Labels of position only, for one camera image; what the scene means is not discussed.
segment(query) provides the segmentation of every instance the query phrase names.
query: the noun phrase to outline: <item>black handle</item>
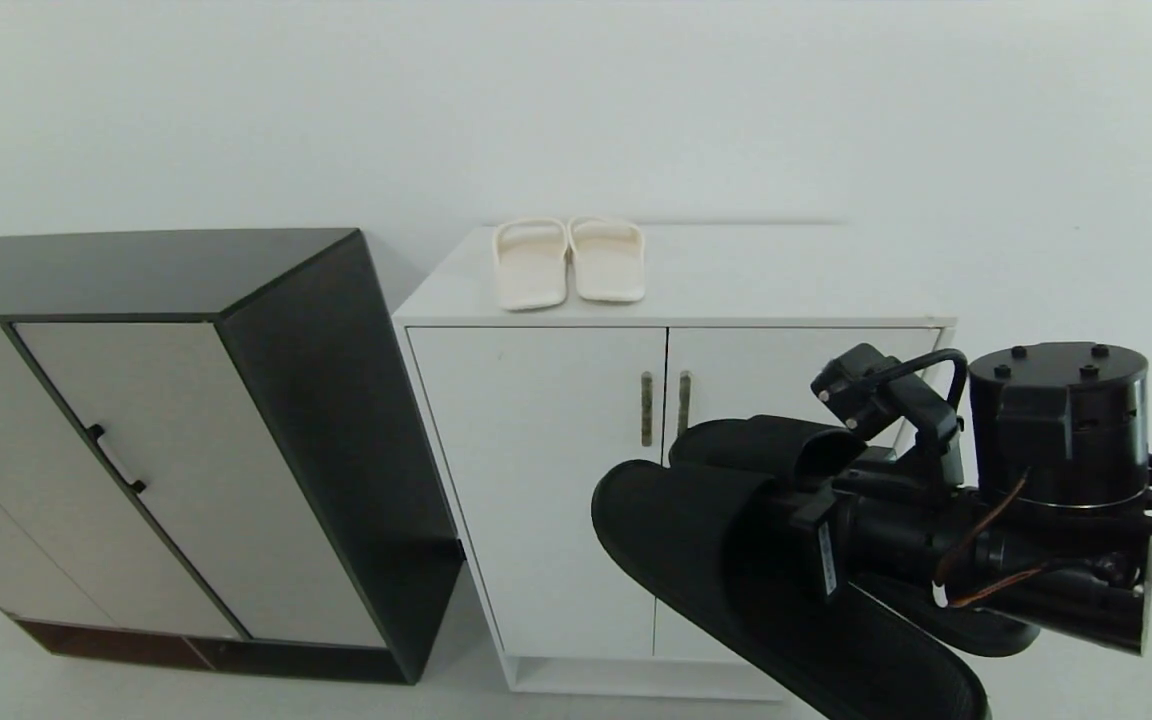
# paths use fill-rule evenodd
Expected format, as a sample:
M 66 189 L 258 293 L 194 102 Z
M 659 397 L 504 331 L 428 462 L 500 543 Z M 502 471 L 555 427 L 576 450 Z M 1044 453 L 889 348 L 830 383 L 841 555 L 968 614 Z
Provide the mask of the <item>black handle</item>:
M 136 495 L 141 495 L 142 492 L 145 492 L 146 487 L 150 487 L 147 486 L 147 484 L 145 484 L 145 480 L 132 480 L 131 483 L 128 483 L 127 478 L 123 477 L 124 469 L 119 469 L 119 465 L 116 464 L 116 462 L 114 462 L 114 458 L 109 456 L 109 452 L 105 450 L 105 448 L 100 446 L 99 442 L 100 438 L 105 437 L 104 425 L 101 425 L 100 423 L 93 423 L 91 427 L 88 427 L 88 437 L 92 438 L 92 444 L 96 445 L 96 449 L 105 455 L 105 460 L 108 460 L 109 464 L 114 467 L 115 473 L 118 473 L 119 479 L 122 479 L 123 483 L 127 484 L 127 487 L 131 490 L 131 492 L 136 493 Z

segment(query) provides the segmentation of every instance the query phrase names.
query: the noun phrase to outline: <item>orange wire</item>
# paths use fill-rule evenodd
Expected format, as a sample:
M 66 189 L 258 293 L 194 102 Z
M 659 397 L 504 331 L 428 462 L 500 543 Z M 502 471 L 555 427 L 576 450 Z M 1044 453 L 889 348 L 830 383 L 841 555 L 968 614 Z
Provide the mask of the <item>orange wire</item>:
M 979 591 L 973 592 L 967 597 L 960 597 L 957 600 L 950 600 L 950 607 L 967 607 L 984 600 L 984 598 L 994 594 L 995 592 L 1005 591 L 1005 589 L 1010 588 L 1016 583 L 1024 582 L 1024 579 L 1033 578 L 1034 575 L 1043 574 L 1046 570 L 1046 564 L 1038 566 L 1038 568 L 1030 568 L 1029 570 L 1023 570 L 1016 573 L 1015 575 L 1007 575 L 1006 578 L 999 579 L 998 583 L 987 585 L 986 588 L 979 589 Z
M 946 552 L 945 555 L 941 556 L 941 561 L 935 564 L 934 578 L 938 585 L 945 584 L 945 578 L 948 574 L 950 574 L 950 569 L 954 568 L 960 558 L 963 556 L 963 553 L 970 544 L 972 544 L 973 539 L 977 538 L 979 533 L 983 533 L 986 528 L 993 524 L 993 521 L 998 520 L 998 515 L 1002 515 L 1002 511 L 1007 509 L 1007 506 L 1011 505 L 1011 501 L 1016 500 L 1021 490 L 1025 487 L 1025 480 L 1028 479 L 1029 468 L 1025 468 L 1023 473 L 1020 473 L 1020 478 L 1016 480 L 1016 487 L 1011 488 L 1011 492 L 1007 493 L 1006 498 L 1002 498 L 1002 502 L 998 503 L 995 509 L 988 511 L 984 518 L 980 518 L 979 523 L 975 524 L 975 528 L 972 528 L 972 532 L 963 536 L 963 539 L 960 539 L 954 548 Z

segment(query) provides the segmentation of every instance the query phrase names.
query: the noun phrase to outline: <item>black cabinet top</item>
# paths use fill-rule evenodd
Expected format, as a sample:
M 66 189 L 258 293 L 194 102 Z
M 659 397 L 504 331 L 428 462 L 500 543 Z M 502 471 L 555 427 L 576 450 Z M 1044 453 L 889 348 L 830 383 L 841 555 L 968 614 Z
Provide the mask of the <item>black cabinet top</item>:
M 0 320 L 210 319 L 355 229 L 0 237 Z

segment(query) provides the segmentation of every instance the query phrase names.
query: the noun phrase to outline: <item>cabinet top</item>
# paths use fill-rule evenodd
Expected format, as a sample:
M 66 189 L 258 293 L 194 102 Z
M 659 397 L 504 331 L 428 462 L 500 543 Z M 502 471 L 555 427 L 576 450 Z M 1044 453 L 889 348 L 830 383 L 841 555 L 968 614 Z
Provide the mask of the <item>cabinet top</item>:
M 209 319 L 356 234 L 215 229 L 0 237 L 0 319 Z
M 399 325 L 714 325 L 714 327 L 948 327 L 923 258 L 847 225 L 644 225 L 646 297 L 630 305 L 581 300 L 500 310 L 493 228 L 448 255 L 399 308 Z

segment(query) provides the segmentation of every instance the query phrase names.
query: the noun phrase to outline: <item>cable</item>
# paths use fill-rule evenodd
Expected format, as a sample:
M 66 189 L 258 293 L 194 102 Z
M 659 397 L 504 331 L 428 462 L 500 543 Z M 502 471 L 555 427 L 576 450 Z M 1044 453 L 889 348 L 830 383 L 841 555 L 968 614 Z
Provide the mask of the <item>cable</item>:
M 952 347 L 946 347 L 942 350 L 933 350 L 927 355 L 919 355 L 918 357 L 914 357 L 914 359 L 907 359 L 900 365 L 879 370 L 879 372 L 872 376 L 861 378 L 855 387 L 858 391 L 870 392 L 884 382 L 895 381 L 896 378 L 919 372 L 919 370 L 925 370 L 946 361 L 954 363 L 954 379 L 950 381 L 950 393 L 948 393 L 945 400 L 950 407 L 957 410 L 958 402 L 963 400 L 963 391 L 968 384 L 968 356 L 961 350 L 954 350 Z
M 973 602 L 984 600 L 984 598 L 987 598 L 998 591 L 1005 591 L 1005 589 L 1010 588 L 1016 583 L 1023 583 L 1025 579 L 1033 578 L 1034 575 L 1043 574 L 1044 571 L 1047 571 L 1046 562 L 1038 564 L 1037 568 L 1030 568 L 1028 570 L 1021 570 L 1014 575 L 1007 575 L 1006 578 L 999 579 L 996 583 L 991 583 L 985 588 L 980 588 L 971 594 L 950 600 L 948 602 L 948 607 L 968 607 L 969 605 L 973 605 Z
M 1039 564 L 1034 564 L 1033 568 L 1028 570 L 1021 570 L 1013 575 L 1007 575 L 1003 579 L 998 579 L 996 582 L 990 583 L 985 588 L 978 589 L 968 596 L 954 598 L 954 600 L 948 601 L 948 607 L 955 607 L 955 609 L 961 609 L 961 607 L 969 607 L 986 600 L 990 596 L 1005 591 L 1011 585 L 1025 582 L 1025 579 L 1037 577 L 1037 575 L 1043 575 L 1044 573 L 1051 573 L 1052 570 L 1060 570 L 1062 568 L 1084 568 L 1087 564 L 1087 560 L 1043 560 Z
M 1020 495 L 1021 490 L 1025 487 L 1025 482 L 1029 480 L 1029 468 L 1025 468 L 1021 471 L 1020 478 L 1016 479 L 1015 487 L 1011 487 L 1011 492 L 1007 493 L 1006 498 L 1002 498 L 1002 502 L 998 503 L 995 509 L 987 511 L 986 516 L 984 516 L 979 523 L 975 524 L 975 528 L 969 530 L 968 535 L 963 536 L 963 539 L 960 539 L 960 541 L 957 541 L 950 551 L 946 552 L 945 555 L 941 555 L 941 561 L 935 564 L 935 574 L 932 577 L 933 584 L 945 588 L 946 578 L 948 578 L 950 570 L 954 569 L 954 566 L 963 556 L 963 553 L 972 546 L 975 539 L 977 539 L 977 537 L 979 537 L 986 528 L 993 524 L 993 521 L 998 520 L 998 515 L 1002 515 L 1002 511 L 1007 509 L 1007 506 L 1011 505 L 1011 501 L 1015 501 L 1016 497 Z

